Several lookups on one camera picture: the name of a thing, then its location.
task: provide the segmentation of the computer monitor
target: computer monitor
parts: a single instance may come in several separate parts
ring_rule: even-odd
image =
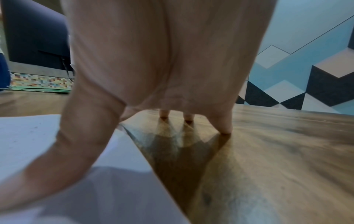
[[[1,10],[10,61],[72,71],[64,15],[32,0],[1,0]]]

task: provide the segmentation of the geometric patterned wall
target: geometric patterned wall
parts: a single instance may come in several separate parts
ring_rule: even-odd
[[[354,17],[292,54],[259,53],[236,103],[354,115]]]

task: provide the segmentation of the human hand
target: human hand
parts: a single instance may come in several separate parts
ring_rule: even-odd
[[[56,142],[0,185],[0,209],[78,181],[118,123],[162,109],[232,131],[232,107],[276,0],[65,0],[77,78]]]

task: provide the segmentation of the white paper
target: white paper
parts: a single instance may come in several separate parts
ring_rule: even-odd
[[[59,115],[0,118],[0,181],[43,153]],[[189,223],[132,140],[116,130],[85,178],[10,213],[0,224]]]

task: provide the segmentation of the wooden surface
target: wooden surface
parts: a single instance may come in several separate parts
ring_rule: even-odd
[[[0,116],[60,113],[65,95],[0,93]],[[202,116],[122,124],[192,223],[354,223],[354,117],[235,105],[224,136]]]

